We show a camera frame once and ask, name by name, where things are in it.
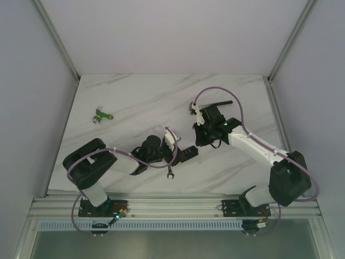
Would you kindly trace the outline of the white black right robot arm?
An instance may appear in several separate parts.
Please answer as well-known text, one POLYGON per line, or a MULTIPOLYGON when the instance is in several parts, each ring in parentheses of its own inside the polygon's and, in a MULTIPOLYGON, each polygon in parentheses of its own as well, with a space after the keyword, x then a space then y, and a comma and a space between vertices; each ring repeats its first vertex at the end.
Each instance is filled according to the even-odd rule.
POLYGON ((197 118, 193 125, 196 146, 212 145, 218 140, 242 150, 269 170, 267 186, 253 186, 240 196, 239 210, 244 215, 251 215, 259 206, 268 203, 287 207, 311 188, 312 181, 304 171, 306 164, 301 153, 276 149, 245 132, 240 120, 225 119, 215 104, 202 108, 190 104, 189 110, 197 118))

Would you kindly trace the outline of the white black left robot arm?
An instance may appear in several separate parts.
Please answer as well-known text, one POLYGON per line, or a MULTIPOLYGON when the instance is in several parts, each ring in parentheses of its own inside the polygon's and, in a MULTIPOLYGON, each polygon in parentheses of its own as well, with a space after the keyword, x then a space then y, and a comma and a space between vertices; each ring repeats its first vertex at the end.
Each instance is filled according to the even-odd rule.
POLYGON ((165 130, 161 139, 150 135, 130 153, 109 148, 99 139, 93 139, 63 160, 67 178, 91 203, 91 211, 98 217, 106 216, 110 211, 108 195, 100 179, 110 169, 130 175, 139 175, 147 168, 163 168, 155 163, 165 161, 165 167, 176 166, 187 160, 189 150, 180 150, 177 143, 180 138, 170 129, 165 130))

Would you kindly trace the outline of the black fuse box base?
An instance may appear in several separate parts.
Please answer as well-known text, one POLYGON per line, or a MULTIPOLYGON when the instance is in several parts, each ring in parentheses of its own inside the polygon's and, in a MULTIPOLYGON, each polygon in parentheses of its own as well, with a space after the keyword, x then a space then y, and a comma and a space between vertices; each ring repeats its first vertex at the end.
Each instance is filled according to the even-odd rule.
POLYGON ((180 162, 184 163, 188 160, 198 156, 198 148, 196 146, 188 147, 181 151, 180 153, 180 162))

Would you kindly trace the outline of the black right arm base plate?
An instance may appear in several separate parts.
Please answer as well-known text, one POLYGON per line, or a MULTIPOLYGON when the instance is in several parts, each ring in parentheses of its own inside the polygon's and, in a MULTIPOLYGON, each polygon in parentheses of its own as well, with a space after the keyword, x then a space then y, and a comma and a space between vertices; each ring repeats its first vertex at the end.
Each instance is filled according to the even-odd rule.
POLYGON ((224 217, 269 217, 271 216, 268 204, 252 207, 245 200, 222 200, 221 208, 224 217))

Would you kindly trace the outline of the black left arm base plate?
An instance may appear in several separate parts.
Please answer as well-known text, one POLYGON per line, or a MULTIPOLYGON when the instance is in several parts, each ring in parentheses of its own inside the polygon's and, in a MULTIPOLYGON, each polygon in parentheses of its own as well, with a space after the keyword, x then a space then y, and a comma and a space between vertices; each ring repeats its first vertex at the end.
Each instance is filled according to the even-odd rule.
POLYGON ((108 199, 103 204, 95 207, 90 201, 82 199, 80 201, 78 216, 79 217, 115 217, 121 213, 121 210, 126 210, 128 207, 127 200, 110 200, 108 199))

